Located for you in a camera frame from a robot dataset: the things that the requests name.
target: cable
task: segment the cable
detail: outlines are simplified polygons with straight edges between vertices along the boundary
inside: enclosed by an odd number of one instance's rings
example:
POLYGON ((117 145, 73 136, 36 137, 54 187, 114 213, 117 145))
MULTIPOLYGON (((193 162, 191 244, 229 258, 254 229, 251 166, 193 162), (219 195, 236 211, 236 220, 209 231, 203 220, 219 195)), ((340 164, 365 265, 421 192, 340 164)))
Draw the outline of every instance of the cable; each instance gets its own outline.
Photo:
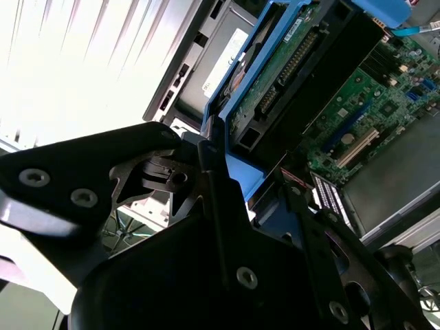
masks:
POLYGON ((52 325, 52 330, 55 330, 56 321, 58 320, 59 315, 60 315, 60 310, 58 310, 58 311, 56 312, 54 325, 52 325))
POLYGON ((413 36, 415 34, 440 30, 440 21, 431 22, 427 25, 407 27, 406 29, 392 30, 395 36, 413 36))
POLYGON ((129 234, 133 234, 134 232, 137 232, 140 228, 143 228, 145 226, 146 226, 145 223, 143 223, 143 224, 139 225, 138 227, 136 227, 135 229, 130 230, 129 234))
POLYGON ((122 226, 123 228, 126 228, 125 224, 122 222, 121 218, 119 217, 118 210, 115 210, 115 217, 116 217, 116 221, 118 222, 118 225, 122 226))

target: screw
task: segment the screw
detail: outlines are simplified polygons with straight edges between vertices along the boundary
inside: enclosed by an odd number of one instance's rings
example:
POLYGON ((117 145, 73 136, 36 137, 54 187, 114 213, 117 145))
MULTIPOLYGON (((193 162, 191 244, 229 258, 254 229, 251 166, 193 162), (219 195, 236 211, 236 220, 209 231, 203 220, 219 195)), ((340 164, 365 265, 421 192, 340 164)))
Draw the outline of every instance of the screw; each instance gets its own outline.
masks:
POLYGON ((28 168, 22 170, 19 174, 19 180, 22 184, 33 188, 44 187, 50 182, 50 176, 37 168, 28 168))
POLYGON ((71 201, 82 208, 93 208, 98 203, 98 196, 90 189, 80 188, 70 195, 71 201))
POLYGON ((328 217, 332 222, 338 222, 338 218, 334 214, 329 213, 328 217))
POLYGON ((408 321, 404 322, 404 328, 405 330, 415 330, 414 326, 410 324, 408 321))
POLYGON ((296 194, 296 195, 298 195, 298 196, 301 196, 301 191, 300 191, 297 187, 291 187, 291 191, 292 191, 294 194, 296 194))
POLYGON ((163 136, 164 138, 167 138, 167 139, 174 139, 174 135, 173 135, 171 132, 168 132, 168 131, 162 131, 161 134, 162 134, 162 136, 163 136))
POLYGON ((345 310, 344 306, 342 306, 340 303, 336 301, 331 301, 329 303, 329 307, 330 307, 330 312, 339 322, 341 322, 344 325, 349 323, 349 315, 345 310))
POLYGON ((259 283, 255 273, 247 267, 240 267, 236 270, 236 279, 242 286, 250 290, 255 289, 259 283))

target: expansion slot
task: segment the expansion slot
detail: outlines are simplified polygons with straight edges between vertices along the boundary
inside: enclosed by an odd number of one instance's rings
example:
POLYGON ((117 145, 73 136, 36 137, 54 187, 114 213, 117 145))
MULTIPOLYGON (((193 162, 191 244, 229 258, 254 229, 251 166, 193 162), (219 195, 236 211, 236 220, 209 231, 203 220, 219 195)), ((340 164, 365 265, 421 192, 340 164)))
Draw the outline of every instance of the expansion slot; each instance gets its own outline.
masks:
POLYGON ((372 127, 369 129, 349 150, 347 150, 340 159, 337 160, 336 166, 342 168, 347 165, 357 154, 359 154, 371 141, 379 136, 379 131, 372 127))

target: white sticker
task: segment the white sticker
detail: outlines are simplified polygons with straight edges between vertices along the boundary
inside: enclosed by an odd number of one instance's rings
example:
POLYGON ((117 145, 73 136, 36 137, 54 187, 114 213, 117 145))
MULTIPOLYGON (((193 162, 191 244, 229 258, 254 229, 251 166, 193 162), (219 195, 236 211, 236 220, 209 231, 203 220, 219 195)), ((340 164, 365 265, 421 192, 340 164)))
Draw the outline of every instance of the white sticker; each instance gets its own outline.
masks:
POLYGON ((284 42, 288 42, 290 38, 294 35, 295 31, 299 28, 301 25, 301 22, 303 22, 302 19, 297 19, 295 23, 292 25, 286 36, 284 37, 284 42))
POLYGON ((243 46, 247 38, 248 34, 246 32, 240 29, 235 30, 219 59, 212 68, 211 73, 201 87, 203 89, 203 94, 207 98, 210 98, 213 95, 215 89, 219 86, 221 79, 223 79, 232 62, 234 62, 235 56, 237 56, 241 46, 243 46))
POLYGON ((345 110, 344 108, 341 108, 341 110, 338 111, 338 115, 341 117, 345 117, 348 114, 349 114, 349 112, 347 110, 345 110))

